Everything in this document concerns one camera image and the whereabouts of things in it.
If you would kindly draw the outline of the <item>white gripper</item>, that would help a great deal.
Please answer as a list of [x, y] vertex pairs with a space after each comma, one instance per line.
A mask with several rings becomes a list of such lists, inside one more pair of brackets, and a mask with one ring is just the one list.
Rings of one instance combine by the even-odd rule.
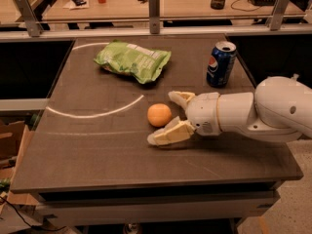
[[190, 92], [171, 91], [172, 102], [186, 109], [187, 120], [175, 117], [164, 128], [147, 137], [151, 145], [168, 145], [190, 139], [195, 131], [200, 136], [217, 136], [220, 127], [217, 120], [219, 93], [206, 93], [196, 96]]

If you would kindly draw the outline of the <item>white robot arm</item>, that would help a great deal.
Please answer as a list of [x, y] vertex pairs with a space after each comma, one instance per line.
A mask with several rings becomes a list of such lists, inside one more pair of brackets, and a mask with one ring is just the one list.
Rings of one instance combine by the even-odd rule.
[[184, 109], [184, 121], [175, 117], [149, 135], [151, 145], [168, 145], [193, 135], [237, 133], [270, 142], [312, 137], [312, 89], [295, 78], [269, 77], [254, 92], [225, 94], [169, 92], [172, 102]]

